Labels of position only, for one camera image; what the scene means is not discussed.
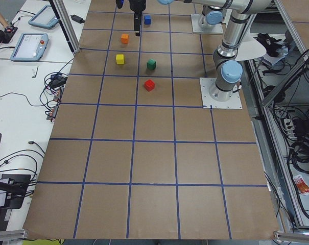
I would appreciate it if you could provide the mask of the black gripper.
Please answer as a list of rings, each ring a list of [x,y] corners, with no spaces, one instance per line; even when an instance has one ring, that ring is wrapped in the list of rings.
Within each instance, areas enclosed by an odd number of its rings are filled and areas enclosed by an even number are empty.
[[[129,0],[130,9],[134,14],[135,36],[140,36],[140,15],[146,9],[146,0]]]

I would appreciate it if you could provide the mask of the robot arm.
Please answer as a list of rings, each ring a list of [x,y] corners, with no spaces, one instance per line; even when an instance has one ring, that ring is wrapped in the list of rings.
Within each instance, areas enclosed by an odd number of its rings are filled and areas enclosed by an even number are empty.
[[[201,25],[205,29],[213,28],[224,20],[223,9],[216,6],[203,5]]]
[[[270,1],[183,1],[185,4],[199,4],[220,9],[231,9],[231,16],[221,44],[213,53],[217,78],[209,88],[210,96],[225,102],[233,94],[233,88],[240,81],[243,68],[236,61],[239,46],[253,23],[255,15],[264,10]]]

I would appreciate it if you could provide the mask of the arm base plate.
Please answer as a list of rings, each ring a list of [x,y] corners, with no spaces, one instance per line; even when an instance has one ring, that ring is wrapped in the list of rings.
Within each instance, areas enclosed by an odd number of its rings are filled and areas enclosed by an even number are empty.
[[[224,32],[221,23],[210,25],[203,14],[191,14],[191,21],[194,34],[222,35]]]
[[[202,107],[204,109],[242,109],[237,86],[229,92],[216,87],[216,78],[200,78]]]

